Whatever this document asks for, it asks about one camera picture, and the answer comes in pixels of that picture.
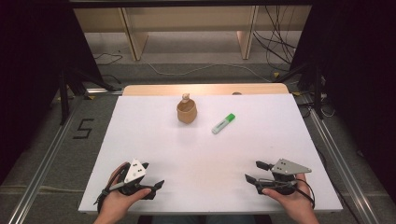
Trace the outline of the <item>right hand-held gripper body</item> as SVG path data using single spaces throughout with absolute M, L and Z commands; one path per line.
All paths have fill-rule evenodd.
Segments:
M 297 174 L 311 173 L 312 170 L 308 167 L 302 166 L 301 164 L 286 159 L 279 159 L 274 167 L 269 170 L 274 179 L 264 180 L 259 179 L 259 186 L 256 187 L 259 194 L 262 194 L 263 189 L 274 189 L 282 195 L 290 195 L 295 191 L 297 185 Z

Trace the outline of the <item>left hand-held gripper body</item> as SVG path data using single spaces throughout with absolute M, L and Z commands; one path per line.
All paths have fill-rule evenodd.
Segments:
M 140 184 L 146 173 L 147 171 L 142 166 L 142 163 L 137 159 L 133 159 L 120 168 L 117 183 L 110 187 L 109 190 L 118 190 L 123 195 L 131 196 L 141 189 L 150 189 L 150 193 L 144 197 L 144 200 L 153 200 L 156 196 L 156 190 L 152 190 L 153 186 Z

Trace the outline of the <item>person's right hand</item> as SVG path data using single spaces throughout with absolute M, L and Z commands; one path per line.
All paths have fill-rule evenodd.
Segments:
M 305 175 L 297 174 L 296 178 L 298 179 L 297 188 L 305 193 L 307 197 L 298 191 L 290 195 L 282 195 L 273 189 L 263 189 L 262 193 L 280 203 L 287 215 L 294 221 L 309 217 L 317 218 L 309 200 L 310 189 L 306 183 Z

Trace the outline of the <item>person's left hand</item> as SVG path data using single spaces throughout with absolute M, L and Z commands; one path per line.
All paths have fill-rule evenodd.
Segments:
M 97 217 L 124 218 L 129 208 L 149 193 L 150 189 L 141 189 L 131 196 L 126 196 L 117 190 L 110 191 L 104 198 Z

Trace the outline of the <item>green and white highlighter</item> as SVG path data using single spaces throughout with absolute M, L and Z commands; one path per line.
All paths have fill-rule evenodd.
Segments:
M 220 131 L 222 131 L 227 125 L 229 125 L 233 120 L 235 119 L 235 114 L 230 113 L 226 118 L 224 118 L 221 122 L 219 122 L 217 125 L 215 125 L 211 132 L 213 134 L 218 134 Z

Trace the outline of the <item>black tripod stand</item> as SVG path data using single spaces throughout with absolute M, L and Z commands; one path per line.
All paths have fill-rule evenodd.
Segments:
M 299 90 L 307 90 L 309 87 L 314 88 L 314 101 L 312 106 L 320 119 L 323 119 L 321 112 L 321 67 L 318 63 L 302 63 L 289 70 L 283 76 L 277 77 L 275 83 L 283 83 L 293 76 L 301 74 L 297 87 Z
M 67 89 L 70 89 L 76 96 L 82 96 L 87 92 L 87 88 L 84 86 L 83 82 L 88 81 L 104 88 L 107 91 L 120 91 L 120 88 L 111 86 L 105 83 L 102 79 L 93 77 L 82 70 L 73 67 L 66 67 L 62 70 L 58 79 L 62 106 L 62 125 L 65 124 L 70 114 Z

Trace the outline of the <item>black curtain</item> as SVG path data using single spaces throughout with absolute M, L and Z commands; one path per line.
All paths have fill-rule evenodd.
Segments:
M 311 1 L 291 66 L 321 66 L 334 107 L 396 202 L 396 0 Z
M 0 0 L 0 184 L 72 68 L 102 78 L 68 0 Z

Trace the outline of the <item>light wooden desk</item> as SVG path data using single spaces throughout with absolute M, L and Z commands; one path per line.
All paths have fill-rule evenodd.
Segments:
M 234 31 L 244 60 L 249 57 L 253 33 L 302 31 L 310 6 L 248 7 L 111 7 L 77 8 L 85 33 L 124 33 L 132 59 L 138 61 L 150 32 Z

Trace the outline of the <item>aluminium floor rail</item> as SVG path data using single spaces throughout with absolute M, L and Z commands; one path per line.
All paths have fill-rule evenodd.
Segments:
M 70 114 L 64 120 L 64 123 L 58 129 L 54 139 L 52 140 L 42 162 L 37 168 L 33 179 L 30 181 L 26 190 L 23 192 L 21 199 L 17 203 L 9 221 L 7 224 L 23 224 L 25 218 L 27 217 L 30 208 L 33 205 L 36 195 L 42 186 L 50 167 L 64 142 L 65 136 L 70 128 L 74 116 L 76 114 L 77 108 L 73 108 Z
M 377 218 L 373 207 L 364 195 L 361 186 L 352 173 L 352 170 L 347 165 L 347 161 L 342 156 L 341 151 L 336 145 L 324 120 L 320 119 L 315 112 L 311 113 L 310 118 L 313 120 L 313 123 L 315 124 L 330 157 L 332 158 L 335 168 L 341 176 L 346 189 L 360 214 L 362 223 L 379 224 L 379 219 Z

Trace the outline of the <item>short aluminium rail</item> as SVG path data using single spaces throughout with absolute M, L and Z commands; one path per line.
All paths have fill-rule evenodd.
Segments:
M 115 91 L 109 91 L 109 90 L 103 89 L 103 88 L 88 88 L 86 92 L 89 95 L 96 95 L 96 94 L 122 95 L 123 94 L 123 89 L 115 90 Z

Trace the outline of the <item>black overhead frame bar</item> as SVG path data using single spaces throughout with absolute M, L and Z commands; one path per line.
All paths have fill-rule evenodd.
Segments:
M 313 6 L 321 0 L 67 0 L 72 7 Z

